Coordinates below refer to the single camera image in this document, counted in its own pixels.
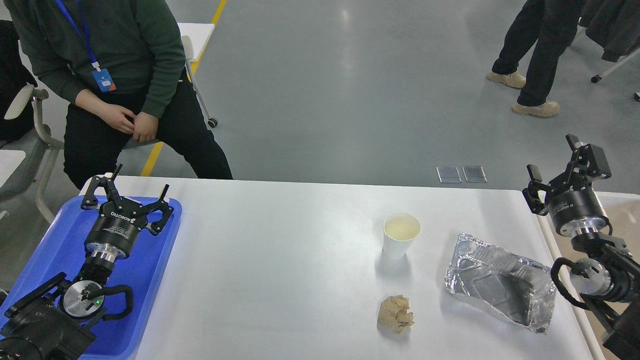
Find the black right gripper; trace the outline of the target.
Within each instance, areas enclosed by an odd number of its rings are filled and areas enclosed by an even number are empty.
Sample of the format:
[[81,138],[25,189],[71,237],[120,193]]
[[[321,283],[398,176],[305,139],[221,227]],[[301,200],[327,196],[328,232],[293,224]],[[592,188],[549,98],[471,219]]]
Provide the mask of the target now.
[[[574,237],[580,229],[597,232],[610,225],[592,184],[610,178],[612,172],[601,146],[584,143],[573,134],[567,134],[566,139],[573,151],[566,173],[546,184],[539,168],[528,164],[530,182],[522,194],[533,214],[549,213],[558,235]],[[545,202],[540,198],[541,191],[546,193]]]

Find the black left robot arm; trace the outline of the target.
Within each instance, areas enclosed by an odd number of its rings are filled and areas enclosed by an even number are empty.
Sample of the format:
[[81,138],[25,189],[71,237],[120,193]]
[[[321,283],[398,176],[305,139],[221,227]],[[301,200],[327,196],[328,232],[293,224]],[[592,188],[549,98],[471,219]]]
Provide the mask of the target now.
[[96,175],[61,208],[1,306],[3,360],[124,359],[142,337],[182,207]]

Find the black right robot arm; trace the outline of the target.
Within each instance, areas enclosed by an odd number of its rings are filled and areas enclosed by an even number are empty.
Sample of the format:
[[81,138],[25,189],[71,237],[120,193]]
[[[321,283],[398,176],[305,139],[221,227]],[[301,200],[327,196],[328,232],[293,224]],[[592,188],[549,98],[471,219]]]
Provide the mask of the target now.
[[526,167],[530,181],[522,190],[533,214],[548,215],[555,232],[569,237],[585,258],[557,258],[551,280],[572,306],[594,314],[605,330],[603,346],[620,360],[640,357],[640,267],[626,242],[603,228],[612,223],[594,192],[596,180],[611,177],[604,150],[566,135],[572,152],[565,170],[544,182],[537,166]]

